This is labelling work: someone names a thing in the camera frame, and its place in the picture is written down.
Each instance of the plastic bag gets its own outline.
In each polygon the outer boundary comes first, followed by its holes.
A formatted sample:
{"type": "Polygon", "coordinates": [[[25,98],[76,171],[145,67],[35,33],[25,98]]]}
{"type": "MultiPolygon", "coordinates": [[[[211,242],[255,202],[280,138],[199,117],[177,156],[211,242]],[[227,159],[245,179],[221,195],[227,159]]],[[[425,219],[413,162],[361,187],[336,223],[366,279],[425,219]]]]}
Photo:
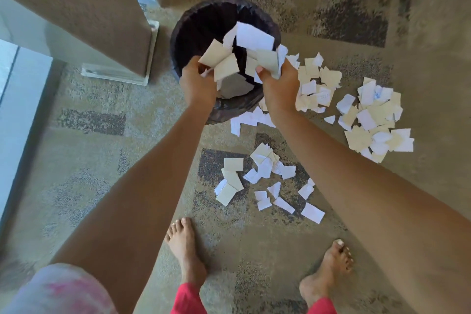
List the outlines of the plastic bag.
{"type": "MultiPolygon", "coordinates": [[[[170,59],[175,77],[179,80],[183,67],[194,55],[202,56],[213,39],[222,42],[224,35],[237,21],[251,24],[272,35],[275,38],[273,50],[281,43],[278,25],[254,3],[246,0],[204,0],[182,15],[170,37],[170,59]]],[[[234,46],[234,54],[241,70],[239,73],[255,87],[242,96],[217,98],[207,124],[237,117],[252,109],[263,98],[262,85],[244,74],[247,51],[234,46]]]]}

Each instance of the person's right foot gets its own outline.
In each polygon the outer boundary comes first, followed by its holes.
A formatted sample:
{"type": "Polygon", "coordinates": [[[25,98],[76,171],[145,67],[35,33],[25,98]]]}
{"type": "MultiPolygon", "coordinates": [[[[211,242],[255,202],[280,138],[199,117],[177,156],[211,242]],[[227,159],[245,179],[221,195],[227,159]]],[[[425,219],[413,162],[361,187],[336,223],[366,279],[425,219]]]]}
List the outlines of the person's right foot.
{"type": "Polygon", "coordinates": [[[195,232],[189,217],[170,225],[165,242],[180,264],[181,283],[192,283],[199,291],[206,280],[206,268],[196,254],[195,232]]]}
{"type": "Polygon", "coordinates": [[[299,284],[302,298],[311,307],[317,300],[329,297],[329,289],[340,274],[350,273],[353,259],[350,250],[338,239],[324,254],[321,267],[313,275],[304,278],[299,284]]]}

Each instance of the black trash bag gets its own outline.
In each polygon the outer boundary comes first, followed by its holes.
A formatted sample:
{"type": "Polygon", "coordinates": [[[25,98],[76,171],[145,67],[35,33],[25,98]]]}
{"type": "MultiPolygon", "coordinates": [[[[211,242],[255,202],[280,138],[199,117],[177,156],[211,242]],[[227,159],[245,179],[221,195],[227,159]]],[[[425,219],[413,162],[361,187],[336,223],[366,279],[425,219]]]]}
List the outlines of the black trash bag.
{"type": "MultiPolygon", "coordinates": [[[[181,77],[183,67],[194,55],[202,56],[213,39],[222,43],[222,38],[237,21],[272,35],[275,38],[273,50],[281,43],[278,25],[254,3],[247,0],[204,0],[183,14],[170,37],[170,58],[177,80],[181,77]]],[[[221,123],[237,117],[252,109],[263,98],[262,85],[244,73],[246,49],[234,46],[233,50],[241,70],[239,73],[255,87],[242,96],[217,98],[206,124],[221,123]]]]}

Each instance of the red pants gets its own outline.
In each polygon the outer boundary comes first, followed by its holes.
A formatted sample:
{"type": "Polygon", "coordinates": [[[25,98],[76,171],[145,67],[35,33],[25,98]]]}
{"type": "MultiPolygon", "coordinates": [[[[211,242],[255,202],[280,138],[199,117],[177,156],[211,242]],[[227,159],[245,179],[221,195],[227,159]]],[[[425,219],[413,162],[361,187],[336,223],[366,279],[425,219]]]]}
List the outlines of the red pants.
{"type": "MultiPolygon", "coordinates": [[[[206,314],[200,295],[190,283],[182,284],[175,296],[175,303],[170,314],[206,314]]],[[[308,314],[337,314],[332,301],[322,298],[310,307],[308,314]]]]}

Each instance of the forearm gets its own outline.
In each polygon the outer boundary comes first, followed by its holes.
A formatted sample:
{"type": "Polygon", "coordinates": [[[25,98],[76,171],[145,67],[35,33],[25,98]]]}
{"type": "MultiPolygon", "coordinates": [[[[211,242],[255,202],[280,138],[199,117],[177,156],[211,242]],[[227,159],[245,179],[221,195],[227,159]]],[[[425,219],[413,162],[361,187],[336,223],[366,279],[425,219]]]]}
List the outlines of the forearm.
{"type": "Polygon", "coordinates": [[[76,265],[95,276],[120,313],[132,312],[149,279],[208,115],[207,109],[186,109],[51,261],[76,265]]]}
{"type": "Polygon", "coordinates": [[[302,115],[274,119],[316,186],[415,309],[443,312],[451,304],[459,311],[468,304],[471,222],[302,115]]]}

